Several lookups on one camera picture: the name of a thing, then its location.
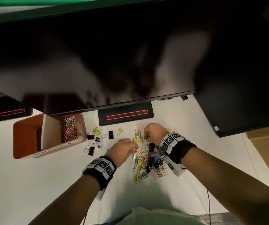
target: table surface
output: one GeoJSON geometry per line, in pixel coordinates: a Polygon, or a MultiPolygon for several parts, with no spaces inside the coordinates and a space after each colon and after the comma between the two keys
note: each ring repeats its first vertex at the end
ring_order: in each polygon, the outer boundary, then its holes
{"type": "MultiPolygon", "coordinates": [[[[93,156],[84,153],[87,143],[41,158],[15,160],[12,156],[12,126],[20,120],[0,122],[0,224],[28,224],[48,204],[71,186],[81,171],[94,158],[104,155],[118,139],[134,137],[135,130],[159,122],[176,129],[199,148],[258,178],[269,186],[269,169],[245,134],[218,138],[194,96],[182,101],[180,97],[168,101],[153,101],[154,118],[104,126],[102,133],[114,131],[114,139],[103,141],[102,149],[93,156]],[[124,132],[117,137],[118,128],[124,132]]],[[[82,113],[88,132],[98,126],[98,112],[82,113]]],[[[85,224],[111,221],[131,212],[136,206],[148,209],[167,208],[192,215],[208,213],[205,187],[189,172],[176,177],[168,175],[154,179],[149,176],[134,182],[131,157],[116,171],[101,201],[94,200],[85,224]]],[[[227,210],[213,197],[211,213],[227,210]]]]}

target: paper clip pile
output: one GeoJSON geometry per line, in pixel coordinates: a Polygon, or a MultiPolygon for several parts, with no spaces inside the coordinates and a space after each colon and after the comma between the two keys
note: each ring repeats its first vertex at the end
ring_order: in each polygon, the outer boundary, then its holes
{"type": "Polygon", "coordinates": [[[161,147],[154,145],[153,143],[148,143],[144,148],[134,149],[140,155],[134,154],[134,167],[132,169],[134,174],[134,181],[142,181],[147,178],[150,174],[154,178],[161,178],[166,176],[165,173],[166,166],[164,165],[164,159],[167,156],[165,151],[161,147]]]}
{"type": "Polygon", "coordinates": [[[61,121],[62,143],[75,140],[78,136],[75,117],[67,117],[61,121]]]}

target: left hand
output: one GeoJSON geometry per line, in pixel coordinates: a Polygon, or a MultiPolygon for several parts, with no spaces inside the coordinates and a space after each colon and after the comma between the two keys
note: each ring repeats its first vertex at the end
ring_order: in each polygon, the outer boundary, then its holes
{"type": "Polygon", "coordinates": [[[108,150],[105,156],[111,158],[118,168],[133,154],[133,148],[139,148],[136,142],[132,142],[129,138],[120,139],[108,150]]]}

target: right hand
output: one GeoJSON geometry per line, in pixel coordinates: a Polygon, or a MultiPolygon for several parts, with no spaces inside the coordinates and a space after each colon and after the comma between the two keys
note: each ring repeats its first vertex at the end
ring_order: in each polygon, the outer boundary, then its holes
{"type": "Polygon", "coordinates": [[[148,137],[148,142],[160,145],[161,140],[169,133],[162,125],[158,123],[150,123],[144,128],[144,137],[148,137]]]}

